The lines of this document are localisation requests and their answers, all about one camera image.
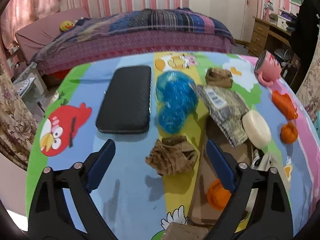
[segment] yellow duck plush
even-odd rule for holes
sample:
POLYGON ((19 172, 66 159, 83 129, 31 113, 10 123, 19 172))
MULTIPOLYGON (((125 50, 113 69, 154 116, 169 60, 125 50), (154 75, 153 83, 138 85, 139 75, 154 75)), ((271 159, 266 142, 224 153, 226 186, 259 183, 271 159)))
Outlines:
POLYGON ((73 28, 75 25, 70 22, 70 21, 64 21, 63 23, 60 24, 60 30, 65 32, 71 28, 73 28))

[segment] floral curtain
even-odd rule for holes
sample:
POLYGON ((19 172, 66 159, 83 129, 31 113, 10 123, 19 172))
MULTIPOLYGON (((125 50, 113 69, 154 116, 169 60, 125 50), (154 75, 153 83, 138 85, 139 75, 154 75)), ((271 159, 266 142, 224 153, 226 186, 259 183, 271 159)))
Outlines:
POLYGON ((317 112, 320 111, 320 34, 315 55, 297 97, 314 122, 317 112))
POLYGON ((0 58, 0 153, 27 170, 36 130, 37 121, 14 90, 0 58))
POLYGON ((6 48, 11 48, 16 31, 59 10, 60 0, 10 0, 0 18, 6 48))

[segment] brown tray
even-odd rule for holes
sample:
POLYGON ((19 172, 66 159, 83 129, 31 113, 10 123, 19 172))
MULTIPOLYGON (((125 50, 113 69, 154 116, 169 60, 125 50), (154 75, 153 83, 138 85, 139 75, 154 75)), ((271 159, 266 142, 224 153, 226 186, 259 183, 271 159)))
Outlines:
POLYGON ((217 174, 215 173, 205 150, 208 139, 213 139, 223 151, 231 153, 238 163, 245 162, 251 164, 253 156, 253 147, 249 140, 244 144, 239 145, 236 149, 233 149, 224 134, 211 118, 208 118, 207 120, 206 131, 203 151, 200 155, 196 186, 188 213, 188 218, 197 225, 214 225, 222 213, 222 211, 218 211, 210 206, 206 196, 209 186, 217 179, 217 174))

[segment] black case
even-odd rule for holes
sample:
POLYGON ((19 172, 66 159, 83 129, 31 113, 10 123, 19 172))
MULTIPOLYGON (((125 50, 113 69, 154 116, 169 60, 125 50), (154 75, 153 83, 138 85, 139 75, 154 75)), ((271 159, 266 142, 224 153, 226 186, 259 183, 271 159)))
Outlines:
POLYGON ((143 133, 149 129, 151 68, 116 70, 96 120, 102 133, 143 133))

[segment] pink bed skirt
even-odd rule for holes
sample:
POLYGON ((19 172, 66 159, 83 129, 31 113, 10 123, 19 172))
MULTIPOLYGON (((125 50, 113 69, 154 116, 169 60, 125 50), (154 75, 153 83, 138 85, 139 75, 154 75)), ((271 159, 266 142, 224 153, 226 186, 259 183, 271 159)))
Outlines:
POLYGON ((37 62, 41 75, 112 57, 156 51, 214 51, 231 53, 230 39, 201 33, 143 31, 101 37, 77 43, 45 61, 37 62))

